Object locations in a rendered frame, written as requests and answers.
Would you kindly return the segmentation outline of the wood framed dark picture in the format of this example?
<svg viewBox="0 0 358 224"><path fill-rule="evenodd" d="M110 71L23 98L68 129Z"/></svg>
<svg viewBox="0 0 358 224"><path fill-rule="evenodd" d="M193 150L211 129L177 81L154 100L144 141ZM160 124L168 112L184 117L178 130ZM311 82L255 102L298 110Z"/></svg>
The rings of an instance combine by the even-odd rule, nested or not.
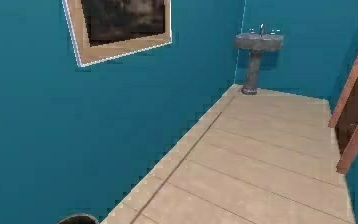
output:
<svg viewBox="0 0 358 224"><path fill-rule="evenodd" d="M79 67L173 42L171 0L61 0L61 3Z"/></svg>

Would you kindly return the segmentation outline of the dark round bin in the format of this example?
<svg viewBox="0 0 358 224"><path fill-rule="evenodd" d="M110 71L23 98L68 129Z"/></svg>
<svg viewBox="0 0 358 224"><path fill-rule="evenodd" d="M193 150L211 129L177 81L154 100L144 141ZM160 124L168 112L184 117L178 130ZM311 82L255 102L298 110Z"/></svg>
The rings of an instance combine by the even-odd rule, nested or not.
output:
<svg viewBox="0 0 358 224"><path fill-rule="evenodd" d="M100 224L99 221L90 214L74 214L63 218L58 221L56 224Z"/></svg>

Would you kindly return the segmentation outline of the brown wooden room door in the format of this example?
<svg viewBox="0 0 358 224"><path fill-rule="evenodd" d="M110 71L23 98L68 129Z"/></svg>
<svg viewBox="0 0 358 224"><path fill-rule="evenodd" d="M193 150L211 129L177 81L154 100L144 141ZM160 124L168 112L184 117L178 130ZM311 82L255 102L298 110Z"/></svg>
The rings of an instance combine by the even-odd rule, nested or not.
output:
<svg viewBox="0 0 358 224"><path fill-rule="evenodd" d="M358 54L328 123L338 142L337 172L346 174L358 154Z"/></svg>

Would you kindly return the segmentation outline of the grey pedestal sink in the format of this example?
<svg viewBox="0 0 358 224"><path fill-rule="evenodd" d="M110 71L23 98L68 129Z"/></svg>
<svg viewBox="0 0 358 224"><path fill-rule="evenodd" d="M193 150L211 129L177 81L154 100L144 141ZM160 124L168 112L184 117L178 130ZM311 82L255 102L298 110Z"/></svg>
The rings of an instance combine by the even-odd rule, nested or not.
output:
<svg viewBox="0 0 358 224"><path fill-rule="evenodd" d="M241 33L235 36L234 46L239 50L249 52L247 72L241 92L244 95L257 94L257 82L261 59L265 52L279 51L283 46L284 36L278 30L265 33L264 25L260 25L259 32L251 29L248 33Z"/></svg>

